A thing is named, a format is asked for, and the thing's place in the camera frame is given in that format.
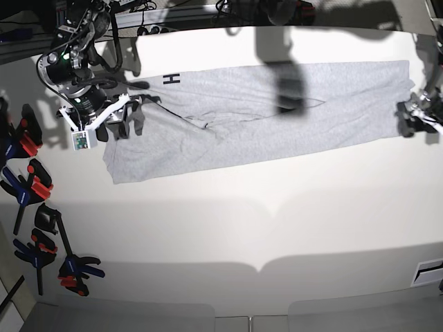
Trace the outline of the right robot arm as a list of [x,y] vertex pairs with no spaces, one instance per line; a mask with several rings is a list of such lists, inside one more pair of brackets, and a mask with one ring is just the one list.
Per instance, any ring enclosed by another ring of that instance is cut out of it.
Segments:
[[119,86],[146,90],[147,83],[131,83],[119,76],[123,54],[116,15],[132,1],[67,1],[49,51],[39,57],[39,80],[66,101],[56,115],[69,124],[76,149],[91,147],[93,139],[127,139],[129,128],[143,132],[143,96],[107,91]]

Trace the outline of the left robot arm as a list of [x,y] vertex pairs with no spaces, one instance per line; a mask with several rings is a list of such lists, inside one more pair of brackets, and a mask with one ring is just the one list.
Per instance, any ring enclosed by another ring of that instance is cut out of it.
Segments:
[[421,131],[442,134],[442,2],[426,1],[425,6],[435,36],[429,42],[423,37],[415,42],[417,49],[428,51],[429,72],[423,88],[397,104],[398,131],[405,138]]

